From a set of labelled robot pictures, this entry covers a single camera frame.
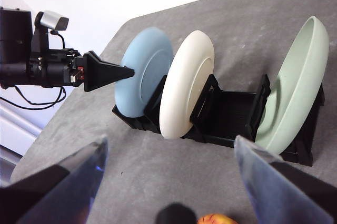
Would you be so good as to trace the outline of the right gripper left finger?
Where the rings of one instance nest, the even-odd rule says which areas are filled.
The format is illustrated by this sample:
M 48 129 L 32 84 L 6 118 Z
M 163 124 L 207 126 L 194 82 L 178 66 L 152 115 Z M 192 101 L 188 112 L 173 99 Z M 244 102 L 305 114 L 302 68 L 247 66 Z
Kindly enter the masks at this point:
M 1 188 L 1 223 L 86 223 L 103 179 L 108 142 L 92 142 L 63 160 Z

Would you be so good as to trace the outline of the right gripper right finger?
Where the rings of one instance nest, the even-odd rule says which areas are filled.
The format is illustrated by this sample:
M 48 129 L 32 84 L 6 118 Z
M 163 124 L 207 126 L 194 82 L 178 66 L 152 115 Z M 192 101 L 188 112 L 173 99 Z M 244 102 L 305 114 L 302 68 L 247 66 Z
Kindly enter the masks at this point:
M 242 136 L 234 152 L 259 223 L 336 223 L 336 187 Z

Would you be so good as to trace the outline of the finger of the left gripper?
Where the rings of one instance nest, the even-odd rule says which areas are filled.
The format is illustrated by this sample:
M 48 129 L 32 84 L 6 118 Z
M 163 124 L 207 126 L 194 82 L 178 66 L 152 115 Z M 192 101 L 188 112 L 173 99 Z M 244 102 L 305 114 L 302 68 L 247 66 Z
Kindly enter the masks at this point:
M 134 76 L 134 70 L 102 61 L 93 51 L 84 54 L 84 91 L 89 92 Z

